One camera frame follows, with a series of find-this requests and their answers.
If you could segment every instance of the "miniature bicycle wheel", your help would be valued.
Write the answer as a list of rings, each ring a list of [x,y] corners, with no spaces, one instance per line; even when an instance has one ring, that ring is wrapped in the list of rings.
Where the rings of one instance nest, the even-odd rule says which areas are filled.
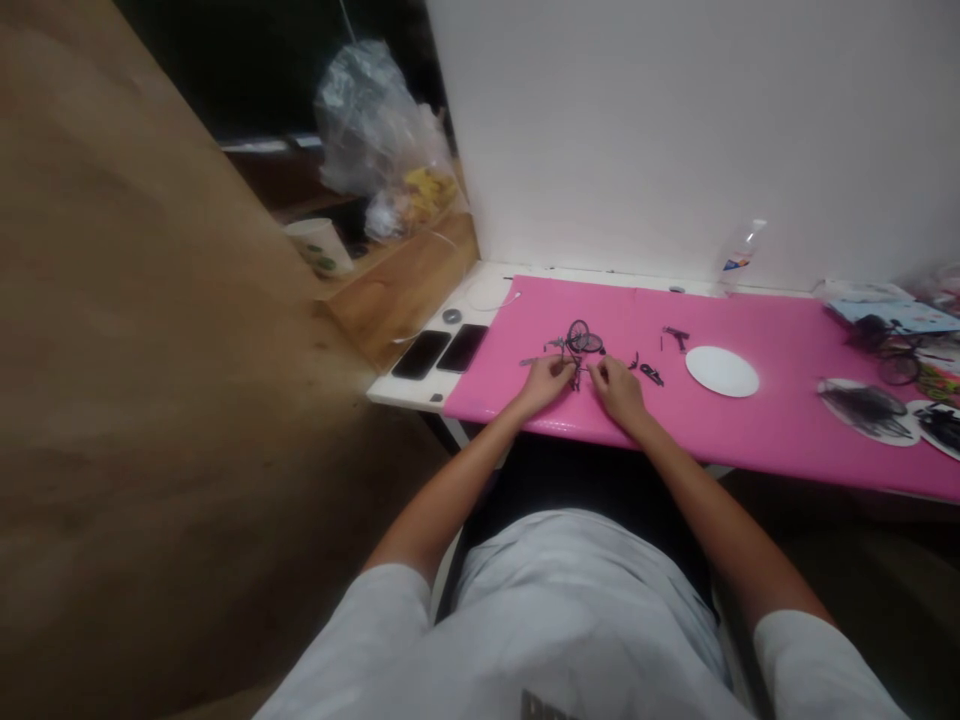
[[[585,342],[585,338],[590,334],[590,328],[583,320],[574,320],[570,329],[567,331],[567,347],[577,352],[583,352],[580,344]]]
[[[597,352],[603,347],[603,340],[600,339],[599,335],[587,333],[580,337],[578,345],[580,352]]]
[[[880,379],[887,385],[915,383],[920,377],[920,361],[913,353],[893,353],[880,359]]]

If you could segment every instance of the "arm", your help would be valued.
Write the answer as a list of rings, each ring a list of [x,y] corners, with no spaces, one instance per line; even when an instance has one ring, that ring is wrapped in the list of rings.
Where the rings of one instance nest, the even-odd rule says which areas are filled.
[[[473,510],[497,460],[523,424],[553,402],[576,371],[569,358],[542,358],[530,366],[513,401],[448,462],[404,508],[364,565],[400,563],[433,583],[447,547]]]
[[[833,619],[754,519],[647,412],[640,382],[610,356],[590,368],[607,413],[643,448],[677,507],[740,604],[751,633],[774,610]]]

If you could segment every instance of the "white table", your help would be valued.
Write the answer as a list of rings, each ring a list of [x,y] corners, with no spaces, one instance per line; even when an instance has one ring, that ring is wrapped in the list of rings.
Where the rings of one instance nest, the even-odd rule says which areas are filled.
[[[599,285],[617,287],[637,287],[649,290],[669,292],[671,286],[684,288],[693,295],[707,295],[710,283],[677,280],[675,278],[652,277],[649,275],[628,275],[626,273],[599,272],[593,270],[566,270],[563,268],[545,268],[531,265],[513,265],[496,262],[478,262],[463,282],[454,290],[437,311],[423,326],[424,330],[445,330],[456,335],[463,323],[490,325],[499,306],[510,301],[510,285],[514,275],[532,275],[534,277],[556,280],[573,280]],[[791,297],[811,297],[810,293],[789,290],[768,290],[764,288],[740,288],[740,292],[789,295]],[[444,310],[456,308],[463,314],[459,323],[448,325],[441,317]],[[367,391],[367,397],[376,403],[397,407],[438,413],[457,443],[463,447],[467,443],[466,434],[460,423],[442,415],[443,406],[450,393],[460,380],[458,373],[444,372],[434,368],[423,380],[406,380],[393,375],[383,375]],[[431,400],[435,396],[440,400]]]

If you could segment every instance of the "hand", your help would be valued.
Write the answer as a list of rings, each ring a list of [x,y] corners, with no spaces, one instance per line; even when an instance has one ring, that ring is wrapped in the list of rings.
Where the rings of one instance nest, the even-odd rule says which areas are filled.
[[[588,367],[607,415],[631,435],[637,433],[651,419],[643,404],[640,381],[611,355]]]
[[[553,355],[535,360],[527,382],[511,405],[527,418],[533,417],[557,399],[576,371],[573,358]]]

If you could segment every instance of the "pink table cover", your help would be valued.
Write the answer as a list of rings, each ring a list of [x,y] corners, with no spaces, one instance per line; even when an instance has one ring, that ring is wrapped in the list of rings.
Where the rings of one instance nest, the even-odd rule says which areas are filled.
[[[823,405],[816,393],[821,378],[879,381],[876,360],[844,345],[846,331],[816,300],[716,299],[524,276],[514,278],[508,297],[518,291],[448,398],[448,417],[492,420],[523,385],[528,369],[519,361],[542,355],[545,341],[565,337],[570,323],[582,319],[610,354],[629,363],[639,352],[641,363],[660,371],[662,388],[635,371],[647,407],[703,462],[960,502],[960,463],[923,440],[909,448],[870,440]],[[760,390],[735,399],[701,386],[677,341],[663,334],[666,325],[690,333],[688,349],[716,345],[746,359],[760,375]],[[888,389],[904,401],[922,397],[913,387]],[[579,393],[568,393],[525,429],[634,447],[604,413],[588,374]]]

